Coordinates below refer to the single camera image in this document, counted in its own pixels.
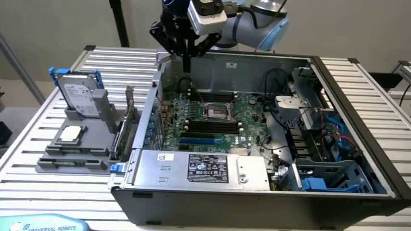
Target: aluminum extrusion table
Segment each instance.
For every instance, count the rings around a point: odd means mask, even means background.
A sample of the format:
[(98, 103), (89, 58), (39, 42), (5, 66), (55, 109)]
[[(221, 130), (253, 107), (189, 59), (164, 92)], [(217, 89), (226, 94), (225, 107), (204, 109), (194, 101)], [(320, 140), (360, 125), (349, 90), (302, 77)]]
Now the aluminum extrusion table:
[[(125, 86), (135, 87), (135, 107), (142, 108), (156, 71), (156, 50), (95, 47), (83, 51), (71, 66), (75, 71), (98, 69), (107, 99), (125, 107)], [(411, 186), (409, 118), (358, 64), (322, 58), (352, 106), (364, 120), (405, 182)], [(30, 122), (0, 159), (0, 216), (57, 213), (86, 221), (93, 230), (164, 230), (137, 227), (126, 220), (107, 187), (107, 176), (43, 174), (34, 171), (37, 159), (65, 119), (66, 104), (53, 90)], [(185, 228), (185, 230), (229, 230)], [(390, 217), (369, 217), (348, 231), (411, 230), (411, 208)]]

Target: blue latch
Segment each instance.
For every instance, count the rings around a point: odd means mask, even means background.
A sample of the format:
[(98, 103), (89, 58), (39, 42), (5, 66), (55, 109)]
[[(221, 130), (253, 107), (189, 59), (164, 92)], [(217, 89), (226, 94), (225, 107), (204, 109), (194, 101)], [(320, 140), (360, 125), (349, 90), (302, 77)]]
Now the blue latch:
[(109, 173), (121, 173), (122, 165), (111, 165), (109, 167)]
[(302, 190), (304, 191), (313, 191), (313, 192), (336, 192), (336, 193), (354, 193), (358, 191), (358, 185), (350, 185), (346, 188), (334, 188), (329, 189), (325, 186), (325, 181), (322, 178), (305, 178), (302, 179)]
[(70, 70), (69, 69), (58, 69), (55, 70), (55, 74), (57, 75), (66, 75), (70, 73)]
[(102, 84), (102, 78), (101, 78), (101, 73), (98, 70), (94, 70), (91, 73), (95, 76), (95, 81), (97, 81), (97, 87), (98, 89), (103, 89), (103, 84)]

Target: blue plastic bracket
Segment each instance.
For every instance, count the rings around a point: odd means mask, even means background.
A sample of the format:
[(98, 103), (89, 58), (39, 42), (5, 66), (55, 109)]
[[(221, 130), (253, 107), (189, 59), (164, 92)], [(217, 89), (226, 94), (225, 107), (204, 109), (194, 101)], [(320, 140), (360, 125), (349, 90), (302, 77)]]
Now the blue plastic bracket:
[(67, 75), (70, 73), (69, 69), (58, 69), (55, 70), (55, 74), (58, 75)]
[(354, 193), (358, 191), (358, 185), (350, 185), (346, 188), (336, 188), (329, 189), (325, 186), (325, 182), (322, 178), (305, 178), (301, 180), (302, 183), (302, 190), (304, 191), (313, 191), (313, 192), (338, 192), (338, 193)]
[(103, 84), (102, 84), (102, 78), (101, 78), (101, 73), (98, 70), (94, 70), (91, 73), (95, 76), (95, 80), (97, 80), (97, 87), (98, 89), (103, 89)]
[(122, 172), (122, 165), (111, 165), (109, 167), (109, 173), (121, 173)]
[(55, 68), (53, 68), (53, 66), (49, 67), (49, 76), (51, 78), (51, 82), (53, 82), (54, 86), (57, 87), (58, 86), (58, 82), (57, 82), (54, 70), (55, 70)]

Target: white wall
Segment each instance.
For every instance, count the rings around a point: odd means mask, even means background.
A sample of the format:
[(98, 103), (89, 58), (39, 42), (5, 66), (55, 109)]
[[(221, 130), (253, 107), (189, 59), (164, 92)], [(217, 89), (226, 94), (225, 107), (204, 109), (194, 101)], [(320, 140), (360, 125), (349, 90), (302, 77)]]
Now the white wall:
[[(156, 48), (147, 29), (160, 0), (122, 0), (122, 8), (130, 44)], [(276, 52), (357, 58), (373, 72), (411, 60), (409, 0), (289, 0), (286, 8), (290, 26)]]
[[(0, 0), (0, 33), (35, 80), (69, 68), (86, 44), (119, 45), (107, 0)], [(2, 55), (0, 78), (18, 79)]]
[[(160, 1), (122, 0), (133, 47), (157, 47), (147, 30)], [(409, 0), (290, 0), (286, 8), (290, 26), (277, 52), (353, 57), (369, 71), (411, 60)], [(70, 66), (86, 44), (118, 46), (107, 0), (0, 0), (0, 32), (41, 80), (50, 65)], [(17, 78), (2, 57), (0, 78)]]

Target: blue pcie slot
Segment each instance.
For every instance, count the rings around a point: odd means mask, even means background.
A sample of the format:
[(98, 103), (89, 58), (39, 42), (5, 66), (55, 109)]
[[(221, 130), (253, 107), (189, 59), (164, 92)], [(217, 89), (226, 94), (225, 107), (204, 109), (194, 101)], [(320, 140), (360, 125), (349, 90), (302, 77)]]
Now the blue pcie slot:
[(214, 139), (180, 139), (180, 143), (214, 145), (217, 142)]

